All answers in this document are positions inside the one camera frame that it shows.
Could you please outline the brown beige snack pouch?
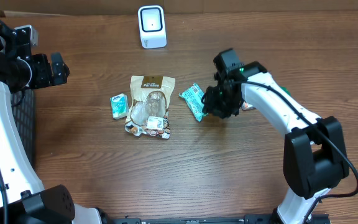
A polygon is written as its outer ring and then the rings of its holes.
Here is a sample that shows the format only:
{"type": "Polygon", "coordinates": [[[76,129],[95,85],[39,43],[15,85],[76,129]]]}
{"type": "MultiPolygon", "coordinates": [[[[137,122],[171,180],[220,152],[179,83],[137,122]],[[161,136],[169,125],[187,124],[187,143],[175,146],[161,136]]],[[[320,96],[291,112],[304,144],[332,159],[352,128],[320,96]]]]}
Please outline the brown beige snack pouch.
{"type": "Polygon", "coordinates": [[[135,136],[170,138],[168,121],[171,95],[176,80],[164,76],[131,77],[131,107],[125,130],[135,136]]]}

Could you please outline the orange packet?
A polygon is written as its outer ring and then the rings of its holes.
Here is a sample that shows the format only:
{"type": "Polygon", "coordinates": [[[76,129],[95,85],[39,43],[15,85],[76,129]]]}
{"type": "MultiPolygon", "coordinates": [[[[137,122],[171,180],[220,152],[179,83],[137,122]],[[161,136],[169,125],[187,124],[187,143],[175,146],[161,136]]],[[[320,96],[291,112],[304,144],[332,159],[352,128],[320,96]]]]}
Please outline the orange packet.
{"type": "Polygon", "coordinates": [[[243,102],[242,106],[241,106],[243,111],[249,111],[249,110],[254,110],[255,107],[247,102],[243,102]]]}

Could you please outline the teal snack packet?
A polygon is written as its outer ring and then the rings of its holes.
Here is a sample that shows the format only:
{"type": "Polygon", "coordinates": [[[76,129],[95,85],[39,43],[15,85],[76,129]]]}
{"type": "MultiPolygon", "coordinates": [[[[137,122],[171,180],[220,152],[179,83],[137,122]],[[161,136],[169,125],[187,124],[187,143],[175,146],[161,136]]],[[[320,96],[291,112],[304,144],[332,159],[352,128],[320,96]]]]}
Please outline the teal snack packet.
{"type": "Polygon", "coordinates": [[[193,113],[193,116],[198,122],[201,122],[201,120],[208,115],[203,112],[204,104],[201,100],[204,96],[204,92],[198,84],[192,84],[192,86],[186,89],[183,93],[179,94],[179,96],[185,100],[190,111],[193,113]]]}

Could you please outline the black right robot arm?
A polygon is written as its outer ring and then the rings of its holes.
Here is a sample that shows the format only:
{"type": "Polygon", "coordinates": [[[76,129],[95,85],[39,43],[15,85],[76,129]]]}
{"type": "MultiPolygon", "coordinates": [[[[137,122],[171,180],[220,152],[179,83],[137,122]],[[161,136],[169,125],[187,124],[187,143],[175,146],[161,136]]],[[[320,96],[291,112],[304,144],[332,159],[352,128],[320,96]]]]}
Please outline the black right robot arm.
{"type": "Polygon", "coordinates": [[[215,56],[215,87],[202,98],[203,112],[222,119],[237,116],[244,103],[259,110],[284,137],[283,174],[288,191],[270,215],[246,215],[245,223],[329,223],[315,215],[317,205],[333,195],[350,173],[358,194],[358,171],[348,159],[342,126],[333,116],[321,118],[297,103],[259,62],[242,63],[234,49],[215,56]]]}

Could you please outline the green lid jar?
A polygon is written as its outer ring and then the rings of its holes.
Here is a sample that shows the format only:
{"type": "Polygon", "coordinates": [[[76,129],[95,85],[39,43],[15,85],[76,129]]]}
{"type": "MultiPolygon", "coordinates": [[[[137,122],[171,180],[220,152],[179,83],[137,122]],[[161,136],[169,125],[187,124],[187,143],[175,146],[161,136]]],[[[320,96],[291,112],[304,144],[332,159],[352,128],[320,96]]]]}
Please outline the green lid jar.
{"type": "Polygon", "coordinates": [[[280,88],[281,88],[285,93],[287,93],[288,95],[291,96],[291,94],[290,94],[290,92],[289,92],[289,90],[288,90],[287,88],[285,88],[285,87],[283,87],[283,86],[281,86],[280,88]]]}

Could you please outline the small teal tissue pack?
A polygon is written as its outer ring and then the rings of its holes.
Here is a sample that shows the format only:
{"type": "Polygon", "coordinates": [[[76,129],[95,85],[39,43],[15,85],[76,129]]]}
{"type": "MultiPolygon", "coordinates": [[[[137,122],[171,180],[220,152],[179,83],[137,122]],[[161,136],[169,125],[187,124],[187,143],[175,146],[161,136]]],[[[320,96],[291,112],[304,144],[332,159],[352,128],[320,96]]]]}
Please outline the small teal tissue pack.
{"type": "Polygon", "coordinates": [[[110,98],[112,109],[112,117],[114,119],[121,119],[127,116],[129,112],[127,95],[121,93],[110,98]]]}

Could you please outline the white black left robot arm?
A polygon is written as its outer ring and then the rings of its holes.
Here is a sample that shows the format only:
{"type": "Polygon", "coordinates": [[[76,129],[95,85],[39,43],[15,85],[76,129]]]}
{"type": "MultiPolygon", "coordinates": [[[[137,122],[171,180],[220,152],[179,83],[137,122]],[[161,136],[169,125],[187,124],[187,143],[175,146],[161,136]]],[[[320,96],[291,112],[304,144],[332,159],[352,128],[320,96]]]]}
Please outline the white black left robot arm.
{"type": "Polygon", "coordinates": [[[68,189],[46,189],[25,153],[11,96],[65,84],[69,68],[59,53],[33,54],[32,26],[12,29],[0,20],[0,223],[97,223],[109,221],[98,208],[76,204],[68,189]]]}

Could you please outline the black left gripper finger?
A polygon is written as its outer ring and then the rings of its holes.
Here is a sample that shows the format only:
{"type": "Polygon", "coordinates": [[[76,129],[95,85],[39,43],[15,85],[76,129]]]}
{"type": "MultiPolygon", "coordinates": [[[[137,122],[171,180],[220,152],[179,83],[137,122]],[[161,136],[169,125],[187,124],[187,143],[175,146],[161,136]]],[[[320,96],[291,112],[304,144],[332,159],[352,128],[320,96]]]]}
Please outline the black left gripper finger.
{"type": "Polygon", "coordinates": [[[63,64],[63,57],[60,53],[56,52],[51,54],[51,66],[62,67],[63,64]]]}
{"type": "Polygon", "coordinates": [[[70,70],[65,63],[52,64],[52,85],[62,85],[67,83],[70,70]]]}

